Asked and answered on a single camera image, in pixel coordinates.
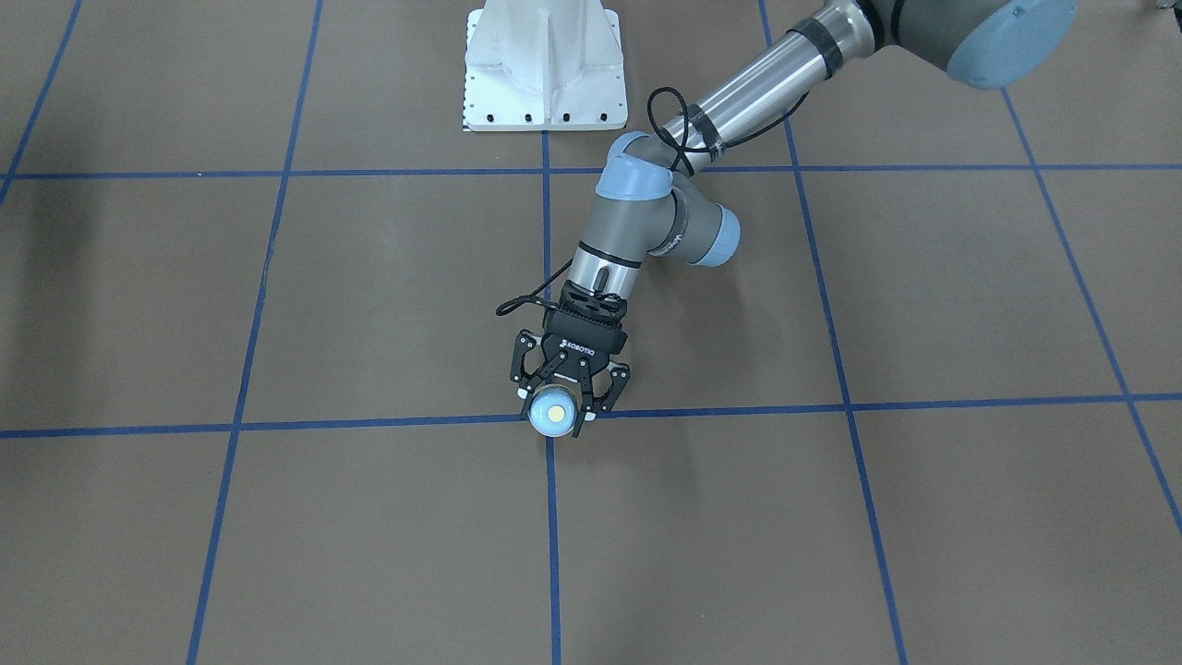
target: blue joint cap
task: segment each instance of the blue joint cap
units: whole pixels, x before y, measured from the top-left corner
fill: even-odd
[[[742,236],[742,229],[739,227],[739,217],[735,213],[722,206],[719,206],[719,208],[722,209],[722,226],[719,227],[719,235],[714,239],[710,248],[707,249],[706,255],[694,265],[719,267],[730,260],[730,256],[735,255],[735,249],[739,248],[739,239]]]
[[[1004,87],[1043,64],[1067,35],[1076,0],[1012,0],[956,48],[948,76],[980,90]]]
[[[673,171],[623,152],[603,167],[595,193],[617,201],[655,201],[673,190]]]
[[[611,144],[611,148],[608,148],[608,158],[611,159],[616,155],[623,155],[624,150],[626,150],[629,145],[631,145],[636,139],[644,138],[645,136],[648,136],[648,133],[643,131],[629,131],[628,133],[621,135],[619,138]]]
[[[565,437],[574,429],[579,406],[574,396],[557,384],[544,386],[530,405],[530,425],[543,437]]]

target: black cable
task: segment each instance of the black cable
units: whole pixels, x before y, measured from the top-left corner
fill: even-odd
[[[504,302],[501,302],[501,305],[496,307],[496,315],[506,315],[513,313],[514,309],[517,309],[519,306],[526,302],[539,305],[544,308],[557,308],[558,307],[557,302],[552,302],[550,300],[539,298],[538,293],[543,292],[543,289],[545,289],[546,286],[550,286],[556,279],[558,279],[559,274],[566,272],[566,268],[571,267],[572,262],[574,262],[574,259],[566,261],[563,265],[563,267],[558,268],[557,272],[551,274],[545,281],[541,282],[540,286],[534,288],[533,292],[526,293],[524,295],[518,295],[511,300],[505,300]]]
[[[682,123],[681,124],[682,125],[681,143],[677,143],[676,141],[674,141],[673,135],[669,133],[669,130],[667,130],[665,128],[663,128],[663,126],[661,126],[661,125],[657,124],[656,115],[652,112],[652,102],[654,102],[654,99],[656,99],[657,97],[660,97],[663,93],[669,93],[669,94],[673,94],[674,97],[676,97],[677,98],[677,104],[681,106],[681,123]],[[808,93],[805,92],[804,94],[800,96],[799,99],[797,99],[797,103],[793,104],[792,107],[788,109],[787,112],[785,112],[782,116],[780,116],[779,118],[777,118],[775,120],[773,120],[772,123],[769,123],[767,126],[764,126],[762,129],[760,129],[758,131],[748,133],[747,136],[743,136],[742,138],[738,138],[735,141],[727,141],[727,142],[725,142],[722,144],[723,149],[734,148],[735,145],[742,145],[743,143],[746,143],[746,142],[748,142],[748,141],[751,141],[753,138],[756,138],[759,136],[762,136],[764,133],[767,133],[772,129],[779,126],[784,120],[788,119],[788,117],[791,117],[792,113],[797,112],[797,109],[799,109],[800,104],[804,104],[805,99],[807,99],[807,98],[808,98]],[[709,148],[690,148],[688,145],[688,142],[689,142],[689,104],[686,103],[686,97],[683,97],[682,93],[676,87],[671,87],[671,86],[665,85],[665,86],[662,86],[662,87],[657,87],[656,90],[652,91],[652,93],[649,94],[649,102],[648,102],[647,106],[648,106],[648,113],[649,113],[649,124],[652,125],[652,132],[657,136],[657,138],[661,139],[662,143],[664,143],[665,145],[669,145],[670,148],[673,148],[677,152],[676,158],[674,158],[673,163],[669,164],[669,170],[677,170],[677,164],[678,163],[684,163],[686,164],[686,172],[689,174],[689,175],[694,175],[694,167],[689,163],[689,156],[688,155],[691,154],[691,152],[709,152],[710,149]]]

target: white mounting bracket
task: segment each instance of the white mounting bracket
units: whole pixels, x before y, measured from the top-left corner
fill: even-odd
[[[487,0],[468,14],[463,129],[619,129],[619,17],[599,0]]]

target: grid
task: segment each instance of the grid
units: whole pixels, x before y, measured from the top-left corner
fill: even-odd
[[[768,21],[765,0],[758,0],[762,20],[765,39],[772,43],[772,32]],[[274,214],[271,223],[266,256],[264,259],[262,274],[259,281],[258,295],[254,307],[253,321],[245,353],[245,361],[241,373],[240,390],[235,403],[234,417],[229,423],[197,423],[183,425],[134,425],[123,428],[72,428],[72,429],[30,429],[30,430],[0,430],[0,439],[34,439],[34,438],[69,438],[69,437],[134,437],[144,435],[186,435],[186,433],[223,433],[228,435],[228,444],[225,458],[225,467],[220,483],[217,503],[214,509],[214,523],[210,533],[206,566],[202,576],[200,595],[196,602],[196,611],[193,624],[191,640],[188,652],[188,663],[197,661],[199,647],[201,643],[202,624],[208,602],[209,588],[215,572],[219,537],[221,532],[222,516],[229,494],[230,477],[234,470],[234,458],[238,448],[239,436],[242,432],[266,432],[266,431],[298,431],[298,430],[337,430],[337,429],[364,429],[364,428],[414,428],[414,426],[439,426],[439,425],[462,425],[462,424],[505,424],[514,423],[518,416],[514,415],[452,415],[421,418],[371,418],[371,419],[342,419],[342,420],[300,420],[300,422],[247,422],[243,418],[246,399],[249,391],[252,367],[258,347],[259,328],[265,314],[267,294],[267,273],[271,257],[274,252],[275,237],[282,221],[284,203],[287,185],[293,177],[375,177],[375,176],[401,176],[401,175],[540,175],[543,182],[543,210],[541,210],[541,243],[544,274],[548,275],[552,269],[551,260],[551,180],[553,176],[563,175],[587,175],[598,174],[598,168],[563,168],[552,167],[550,158],[550,136],[546,132],[540,135],[541,167],[540,168],[435,168],[435,169],[294,169],[292,168],[296,145],[299,138],[300,118],[304,107],[310,74],[312,72],[317,35],[320,25],[320,17],[324,8],[324,0],[317,0],[314,15],[312,19],[311,33],[307,38],[307,47],[304,59],[303,74],[300,79],[296,107],[292,115],[290,136],[286,156],[281,169],[275,170],[212,170],[212,171],[108,171],[108,172],[22,172],[20,171],[21,158],[28,145],[30,137],[37,125],[38,117],[44,106],[45,99],[53,84],[59,65],[67,51],[71,35],[78,22],[79,11],[83,0],[74,0],[70,13],[65,32],[61,35],[52,64],[48,67],[44,85],[37,97],[37,102],[30,115],[28,122],[21,135],[19,145],[2,175],[0,183],[0,206],[7,197],[9,187],[17,181],[31,180],[167,180],[167,178],[227,178],[227,177],[278,177],[279,190],[274,204]],[[1113,404],[1124,405],[1132,419],[1141,443],[1144,448],[1161,493],[1174,522],[1182,535],[1182,514],[1178,503],[1167,481],[1167,477],[1158,462],[1154,444],[1142,423],[1138,405],[1148,403],[1182,403],[1182,393],[1134,393],[1130,391],[1122,372],[1116,352],[1109,340],[1104,321],[1092,299],[1084,270],[1080,268],[1072,249],[1071,240],[1059,219],[1056,202],[1044,180],[1045,171],[1054,170],[1182,170],[1182,163],[1106,163],[1106,164],[1069,164],[1069,163],[1040,163],[1034,155],[1034,150],[1024,130],[1019,111],[1015,107],[1008,91],[1000,92],[1013,119],[1014,130],[1021,142],[1027,156],[1027,163],[1014,164],[838,164],[838,165],[810,165],[800,163],[797,154],[797,144],[793,136],[791,122],[785,123],[785,138],[791,165],[732,165],[709,167],[704,170],[716,172],[785,172],[792,174],[799,195],[808,249],[813,261],[817,286],[824,309],[824,318],[829,330],[830,345],[832,348],[833,369],[837,376],[842,402],[839,404],[811,404],[811,405],[781,405],[781,406],[749,406],[749,408],[716,408],[716,409],[670,409],[670,410],[622,410],[608,415],[605,419],[661,419],[661,418],[691,418],[691,417],[742,417],[760,415],[805,415],[805,413],[834,413],[844,415],[849,429],[850,443],[857,462],[859,482],[862,485],[863,500],[865,502],[868,524],[871,532],[875,554],[878,562],[882,579],[883,594],[890,613],[890,622],[895,638],[898,661],[908,661],[903,631],[900,624],[898,613],[895,605],[894,591],[888,566],[886,552],[883,547],[879,533],[878,520],[875,509],[873,493],[865,461],[863,458],[862,444],[858,433],[857,415],[865,412],[884,411],[917,411],[917,410],[980,410],[999,408],[1032,408],[1048,405],[1089,405],[1089,404]],[[1079,287],[1091,320],[1096,328],[1108,361],[1111,366],[1119,392],[1116,395],[1093,396],[1048,396],[1028,397],[1015,399],[975,399],[975,400],[929,400],[929,402],[895,402],[895,403],[857,403],[851,400],[845,367],[842,360],[838,324],[834,320],[830,305],[829,289],[826,287],[823,252],[818,246],[813,230],[812,216],[808,206],[804,174],[821,171],[923,171],[923,170],[1011,170],[1030,172],[1038,182],[1047,211],[1053,221],[1056,232],[1063,246],[1065,256],[1071,266],[1076,282]],[[553,663],[561,661],[561,619],[559,611],[559,523],[557,507],[557,478],[554,469],[554,441],[547,438],[545,448],[546,478],[547,478],[547,516],[550,533],[550,587],[551,587],[551,645]]]

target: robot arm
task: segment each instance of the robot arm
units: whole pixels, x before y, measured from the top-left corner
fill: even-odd
[[[699,169],[786,117],[784,109],[850,60],[898,45],[955,80],[1001,87],[1051,54],[1074,13],[1076,0],[826,0],[697,103],[677,94],[682,113],[664,126],[650,112],[655,135],[625,133],[608,154],[558,300],[538,298],[539,287],[498,309],[522,301],[545,308],[543,334],[521,330],[514,345],[509,379],[524,400],[521,418],[543,435],[577,437],[612,410],[631,370],[611,357],[628,340],[623,318],[647,254],[708,267],[732,256],[739,220],[690,182]],[[673,90],[654,97],[663,91]],[[610,386],[596,395],[593,378],[604,372]]]

